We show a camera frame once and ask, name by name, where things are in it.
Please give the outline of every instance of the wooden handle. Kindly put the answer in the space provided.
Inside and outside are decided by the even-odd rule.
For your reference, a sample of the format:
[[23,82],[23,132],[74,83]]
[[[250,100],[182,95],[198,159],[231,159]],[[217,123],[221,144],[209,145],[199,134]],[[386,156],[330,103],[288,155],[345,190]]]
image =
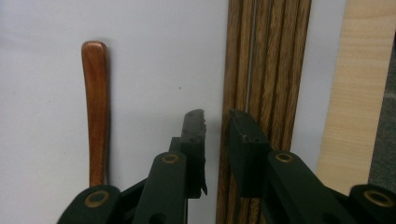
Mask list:
[[89,41],[82,45],[82,67],[87,94],[90,142],[90,187],[105,184],[109,128],[109,94],[106,45]]

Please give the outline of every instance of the striped wooden panel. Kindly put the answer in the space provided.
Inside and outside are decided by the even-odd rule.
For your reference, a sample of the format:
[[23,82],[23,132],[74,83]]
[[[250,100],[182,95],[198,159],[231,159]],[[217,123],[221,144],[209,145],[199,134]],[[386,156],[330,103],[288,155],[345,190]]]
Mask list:
[[290,150],[311,0],[230,0],[216,223],[264,223],[238,198],[227,162],[228,111],[245,110],[275,149]]

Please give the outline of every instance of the plywood board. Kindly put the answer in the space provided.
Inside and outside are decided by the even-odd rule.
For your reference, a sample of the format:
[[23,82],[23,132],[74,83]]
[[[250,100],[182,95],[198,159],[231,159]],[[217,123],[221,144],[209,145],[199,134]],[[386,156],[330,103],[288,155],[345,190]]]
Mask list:
[[317,169],[345,194],[368,180],[395,29],[396,1],[347,1]]

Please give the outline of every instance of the white wall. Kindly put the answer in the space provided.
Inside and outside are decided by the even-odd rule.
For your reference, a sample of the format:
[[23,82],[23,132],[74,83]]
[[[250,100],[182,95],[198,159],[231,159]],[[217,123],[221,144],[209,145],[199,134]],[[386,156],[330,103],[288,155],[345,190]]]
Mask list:
[[291,151],[316,171],[347,0],[313,0]]
[[[312,4],[292,143],[312,169],[345,1]],[[209,195],[190,202],[189,223],[214,223],[227,2],[0,2],[0,223],[55,223],[88,187],[80,46],[90,39],[111,57],[110,184],[147,177],[184,114],[202,108]]]

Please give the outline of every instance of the brass grommet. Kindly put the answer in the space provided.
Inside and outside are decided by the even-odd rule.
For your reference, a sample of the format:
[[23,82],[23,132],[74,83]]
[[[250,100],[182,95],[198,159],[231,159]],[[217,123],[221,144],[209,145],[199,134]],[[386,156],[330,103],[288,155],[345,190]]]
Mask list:
[[106,203],[106,201],[110,198],[110,194],[105,190],[97,190],[94,193],[88,195],[85,199],[85,206],[94,208],[99,207],[100,205]]
[[163,156],[163,162],[168,163],[168,164],[178,162],[178,155],[176,155],[176,154],[165,155],[165,156]]
[[278,153],[276,154],[275,158],[282,162],[291,162],[293,161],[293,157],[287,153]]
[[390,197],[374,189],[367,189],[363,195],[368,201],[381,207],[392,207],[394,205]]

